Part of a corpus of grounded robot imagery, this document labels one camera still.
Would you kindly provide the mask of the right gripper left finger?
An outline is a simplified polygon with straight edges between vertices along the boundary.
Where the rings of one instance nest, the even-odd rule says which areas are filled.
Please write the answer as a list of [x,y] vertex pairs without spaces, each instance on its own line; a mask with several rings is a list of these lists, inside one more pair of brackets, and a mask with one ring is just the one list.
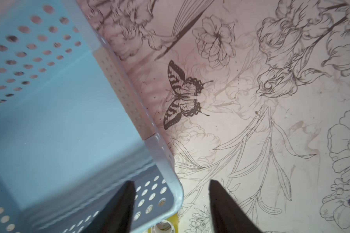
[[136,189],[127,181],[82,233],[129,233]]

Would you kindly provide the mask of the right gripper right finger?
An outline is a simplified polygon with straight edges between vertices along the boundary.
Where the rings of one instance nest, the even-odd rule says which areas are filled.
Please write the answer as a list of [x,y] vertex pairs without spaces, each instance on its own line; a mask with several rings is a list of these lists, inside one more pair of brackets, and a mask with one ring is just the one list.
[[214,233],[261,233],[217,180],[210,180],[209,197]]

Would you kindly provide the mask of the yellow tape roll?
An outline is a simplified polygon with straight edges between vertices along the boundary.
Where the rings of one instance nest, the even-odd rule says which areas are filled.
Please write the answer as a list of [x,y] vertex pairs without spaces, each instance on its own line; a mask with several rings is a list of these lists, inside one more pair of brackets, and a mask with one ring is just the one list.
[[179,218],[175,214],[148,229],[148,233],[179,233]]

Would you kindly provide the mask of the light blue plastic storage basket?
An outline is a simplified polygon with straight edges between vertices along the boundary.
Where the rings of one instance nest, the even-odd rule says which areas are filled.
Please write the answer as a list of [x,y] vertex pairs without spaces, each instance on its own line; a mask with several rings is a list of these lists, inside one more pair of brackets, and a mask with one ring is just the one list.
[[141,233],[175,215],[174,159],[76,1],[0,1],[0,233],[87,233],[113,197]]

